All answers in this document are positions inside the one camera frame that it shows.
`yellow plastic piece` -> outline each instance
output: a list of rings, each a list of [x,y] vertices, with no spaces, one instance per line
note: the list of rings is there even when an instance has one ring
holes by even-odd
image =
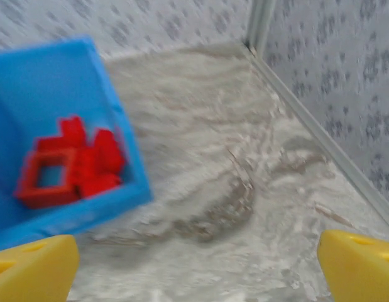
[[[65,302],[79,266],[74,237],[0,251],[0,302]]]
[[[317,256],[335,302],[389,302],[389,242],[328,230]]]

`blue plastic bin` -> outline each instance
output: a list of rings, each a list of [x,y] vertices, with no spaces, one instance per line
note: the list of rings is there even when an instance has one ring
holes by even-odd
[[[114,131],[129,164],[123,185],[68,206],[29,210],[13,197],[34,139],[57,135],[57,119],[79,115],[92,137]],[[90,38],[0,53],[0,250],[76,234],[151,199],[134,133]]]

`blue container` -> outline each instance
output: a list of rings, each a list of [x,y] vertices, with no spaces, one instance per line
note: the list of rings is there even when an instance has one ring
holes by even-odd
[[[92,137],[111,129],[129,164],[123,185],[67,206],[29,210],[13,197],[37,137],[58,135],[57,119],[79,115]],[[151,199],[134,133],[89,38],[0,53],[0,250],[76,234]]]

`floor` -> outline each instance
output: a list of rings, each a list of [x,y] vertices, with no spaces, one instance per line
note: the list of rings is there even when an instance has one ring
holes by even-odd
[[[77,239],[68,301],[332,301],[321,232],[389,239],[243,47],[108,67],[155,200]]]

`patterned wallpaper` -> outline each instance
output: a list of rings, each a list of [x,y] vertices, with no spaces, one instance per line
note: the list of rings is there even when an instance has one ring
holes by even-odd
[[[251,0],[0,0],[0,49],[92,35],[103,53],[238,40]]]
[[[277,0],[264,59],[389,199],[389,0]]]

